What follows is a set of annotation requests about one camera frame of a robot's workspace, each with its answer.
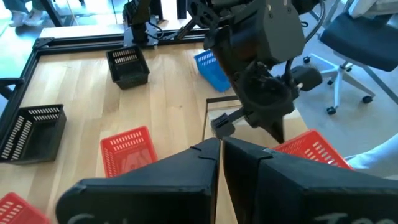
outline black metal frame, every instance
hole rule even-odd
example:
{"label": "black metal frame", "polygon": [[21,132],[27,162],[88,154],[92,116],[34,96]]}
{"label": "black metal frame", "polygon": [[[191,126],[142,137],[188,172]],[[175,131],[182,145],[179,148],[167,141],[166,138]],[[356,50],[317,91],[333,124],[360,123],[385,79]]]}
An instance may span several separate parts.
{"label": "black metal frame", "polygon": [[40,0],[40,1],[47,14],[50,16],[54,25],[56,27],[65,26],[61,21],[60,14],[57,12],[57,10],[55,10],[54,6],[52,5],[52,0]]}
{"label": "black metal frame", "polygon": [[187,18],[187,0],[177,0],[177,19]]}
{"label": "black metal frame", "polygon": [[[165,30],[164,37],[175,34],[178,31],[179,30]],[[182,39],[159,40],[158,45],[203,42],[207,31],[207,29],[193,29]],[[97,35],[91,37],[38,38],[32,47],[32,52],[30,53],[20,78],[16,79],[21,82],[16,83],[14,91],[10,93],[10,89],[7,87],[8,84],[0,85],[0,93],[5,93],[9,100],[0,116],[0,143],[3,142],[3,138],[10,128],[11,122],[15,119],[17,110],[24,98],[26,89],[29,86],[41,56],[112,50],[124,46],[124,34]]]}

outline black basket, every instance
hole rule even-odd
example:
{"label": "black basket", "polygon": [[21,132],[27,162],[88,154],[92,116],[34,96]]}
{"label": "black basket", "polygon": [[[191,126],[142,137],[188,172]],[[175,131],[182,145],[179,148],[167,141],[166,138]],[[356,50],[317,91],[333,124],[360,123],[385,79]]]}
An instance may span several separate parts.
{"label": "black basket", "polygon": [[19,108],[0,147],[0,162],[22,165],[54,161],[66,122],[63,105]]}
{"label": "black basket", "polygon": [[106,53],[112,81],[125,90],[148,82],[149,68],[139,47],[125,47]]}

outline wooden tabletop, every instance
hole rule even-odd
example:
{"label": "wooden tabletop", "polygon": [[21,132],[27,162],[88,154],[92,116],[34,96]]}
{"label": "wooden tabletop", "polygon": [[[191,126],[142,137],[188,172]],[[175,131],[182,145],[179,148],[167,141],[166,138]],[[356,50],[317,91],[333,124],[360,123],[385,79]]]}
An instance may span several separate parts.
{"label": "wooden tabletop", "polygon": [[[197,71],[193,56],[202,44],[168,45],[145,50],[149,83],[120,90],[111,80],[105,52],[41,57],[21,106],[62,103],[67,123],[55,162],[0,165],[0,198],[15,192],[56,223],[58,198],[84,178],[104,177],[100,140],[147,126],[159,159],[201,141],[206,98],[218,93]],[[211,117],[238,102],[212,105]],[[238,124],[235,136],[264,146],[277,143],[261,129]],[[298,113],[285,118],[286,138],[307,128]],[[212,135],[206,130],[206,137]],[[220,172],[217,223],[236,223]]]}

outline gray floor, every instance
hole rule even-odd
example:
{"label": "gray floor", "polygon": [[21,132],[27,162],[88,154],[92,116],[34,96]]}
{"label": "gray floor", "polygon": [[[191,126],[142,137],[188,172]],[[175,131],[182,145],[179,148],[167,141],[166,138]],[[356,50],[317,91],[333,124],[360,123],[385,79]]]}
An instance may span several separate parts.
{"label": "gray floor", "polygon": [[[309,15],[303,18],[309,21],[310,27],[315,22]],[[343,62],[316,38],[307,44],[303,55],[310,53],[335,64]],[[302,57],[294,63],[302,64]],[[398,94],[398,69],[389,73],[376,69],[374,71],[395,94]],[[361,99],[365,94],[344,83],[337,114],[329,116],[326,108],[333,106],[333,87],[325,82],[310,92],[302,93],[296,100],[296,107],[308,127],[319,130],[343,156],[370,150],[398,133],[398,105],[361,68],[354,67],[351,74],[376,93],[372,103],[364,105]]]}
{"label": "gray floor", "polygon": [[[80,7],[77,0],[70,2],[73,2],[73,8]],[[64,14],[67,15],[68,9],[64,8],[63,10]],[[107,14],[109,10],[108,7],[101,12],[103,14],[97,16],[100,19],[96,19],[94,16],[79,18],[79,21],[82,24],[91,24],[99,20],[109,21],[114,18],[112,14]],[[302,19],[310,23],[309,28],[305,29],[306,32],[309,32],[315,24],[314,19],[309,15],[302,16]],[[2,49],[0,78],[19,76],[30,54],[33,41],[39,36],[43,27],[51,26],[53,26],[51,22],[46,22],[40,27],[6,29],[0,41],[0,49]],[[303,55],[312,52],[333,63],[342,62],[341,59],[332,54],[330,49],[320,44],[316,38],[313,38],[307,44]],[[294,64],[302,64],[302,57],[297,58]],[[274,69],[273,73],[280,73],[281,71],[282,66],[279,66]],[[398,70],[391,73],[379,70],[375,70],[375,72],[390,88],[398,93]],[[361,98],[364,94],[346,85],[346,83],[342,87],[341,106],[334,116],[329,116],[326,113],[326,108],[333,104],[333,89],[326,83],[316,87],[311,92],[302,93],[300,98],[296,100],[296,106],[308,127],[319,130],[343,156],[367,151],[398,132],[398,125],[396,125],[398,124],[398,116],[396,116],[398,106],[360,68],[354,67],[351,73],[376,92],[377,96],[374,102],[369,105],[362,104]]]}

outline office chair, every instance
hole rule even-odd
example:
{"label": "office chair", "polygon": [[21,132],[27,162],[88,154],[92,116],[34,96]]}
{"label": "office chair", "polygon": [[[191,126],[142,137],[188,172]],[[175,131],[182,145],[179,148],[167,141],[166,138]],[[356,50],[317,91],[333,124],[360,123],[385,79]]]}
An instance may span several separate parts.
{"label": "office chair", "polygon": [[352,67],[359,66],[398,104],[396,96],[390,88],[370,69],[374,67],[387,72],[393,71],[398,66],[398,29],[387,26],[385,16],[370,19],[360,17],[353,19],[348,14],[348,9],[353,0],[348,0],[344,12],[331,21],[337,10],[340,0],[336,0],[328,13],[324,28],[319,35],[319,41],[333,50],[333,53],[345,62],[335,65],[315,54],[304,58],[304,63],[310,63],[311,57],[331,65],[333,68],[321,71],[324,78],[329,78],[328,84],[334,84],[334,105],[327,108],[327,113],[332,115],[340,104],[340,90],[343,81],[362,90],[367,95],[363,97],[363,103],[370,103],[375,94],[362,83],[357,81],[349,73]]}

